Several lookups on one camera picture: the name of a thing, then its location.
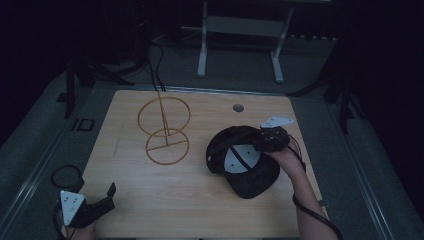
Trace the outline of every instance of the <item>metal leg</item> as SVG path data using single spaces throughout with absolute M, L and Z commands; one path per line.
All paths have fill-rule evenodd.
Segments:
M 294 7 L 291 7 L 287 13 L 286 21 L 283 24 L 283 27 L 281 28 L 281 34 L 278 39 L 278 45 L 275 51 L 271 51 L 271 61 L 272 66 L 274 68 L 274 74 L 275 74 L 275 81 L 278 83 L 281 83 L 284 81 L 283 79 L 283 73 L 281 71 L 281 65 L 280 65 L 280 59 L 278 58 L 280 56 L 281 48 L 283 47 L 284 39 L 286 38 L 287 29 L 290 25 L 290 20 L 293 15 Z
M 203 1 L 203 21 L 202 21 L 202 47 L 200 49 L 199 66 L 197 68 L 197 76 L 204 77 L 206 72 L 206 57 L 207 57 L 207 46 L 206 46 L 206 23 L 208 18 L 207 13 L 208 1 Z

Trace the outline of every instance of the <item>person's right hand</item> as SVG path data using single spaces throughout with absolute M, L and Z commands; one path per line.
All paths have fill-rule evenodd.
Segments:
M 299 154 L 297 144 L 292 136 L 290 136 L 289 146 Z M 303 169 L 301 161 L 289 148 L 286 147 L 282 151 L 267 152 L 265 154 L 274 158 L 290 179 L 294 180 L 296 177 L 305 175 L 305 170 Z

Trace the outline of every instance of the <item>black cap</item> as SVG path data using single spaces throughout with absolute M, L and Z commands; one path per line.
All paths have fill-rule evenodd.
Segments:
M 280 166 L 253 147 L 260 130 L 233 126 L 219 132 L 206 149 L 206 165 L 225 176 L 241 198 L 250 199 L 267 190 L 278 178 Z

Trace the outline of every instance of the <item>wooden table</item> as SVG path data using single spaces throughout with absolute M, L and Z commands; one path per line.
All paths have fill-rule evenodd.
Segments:
M 115 182 L 116 209 L 97 224 L 99 237 L 264 238 L 298 236 L 293 189 L 284 172 L 261 195 L 238 197 L 225 178 L 206 166 L 206 147 L 219 131 L 235 125 L 258 127 L 277 115 L 296 119 L 290 100 L 279 96 L 161 92 L 163 98 L 185 101 L 191 111 L 182 130 L 189 138 L 188 154 L 178 163 L 160 165 L 145 150 L 149 135 L 137 121 L 140 109 L 157 98 L 156 92 L 118 91 L 111 103 L 83 178 L 81 193 L 88 202 L 106 196 Z M 243 112 L 233 110 L 241 104 Z M 163 99 L 169 128 L 182 126 L 188 110 L 181 102 Z M 159 102 L 141 114 L 142 126 L 152 131 L 162 125 Z M 321 194 L 297 122 L 284 127 L 300 144 L 307 175 Z M 173 161 L 186 145 L 160 150 L 155 157 Z

